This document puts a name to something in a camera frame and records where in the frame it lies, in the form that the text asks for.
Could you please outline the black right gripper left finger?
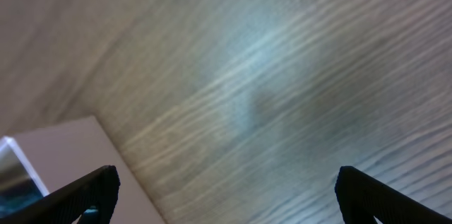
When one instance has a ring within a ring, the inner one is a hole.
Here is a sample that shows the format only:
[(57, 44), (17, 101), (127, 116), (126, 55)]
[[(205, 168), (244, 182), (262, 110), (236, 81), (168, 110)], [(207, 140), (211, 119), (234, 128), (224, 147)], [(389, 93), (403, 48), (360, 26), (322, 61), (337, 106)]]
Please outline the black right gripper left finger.
[(2, 218), (1, 224), (109, 224), (120, 185), (116, 167), (105, 165)]

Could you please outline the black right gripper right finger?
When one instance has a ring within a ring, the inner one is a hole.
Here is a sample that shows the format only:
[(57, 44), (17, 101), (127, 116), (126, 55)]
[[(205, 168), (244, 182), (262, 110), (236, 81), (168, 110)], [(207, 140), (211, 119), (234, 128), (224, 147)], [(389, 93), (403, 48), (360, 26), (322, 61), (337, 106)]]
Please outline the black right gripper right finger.
[(352, 166), (342, 166), (335, 195), (346, 224), (451, 224), (423, 206)]

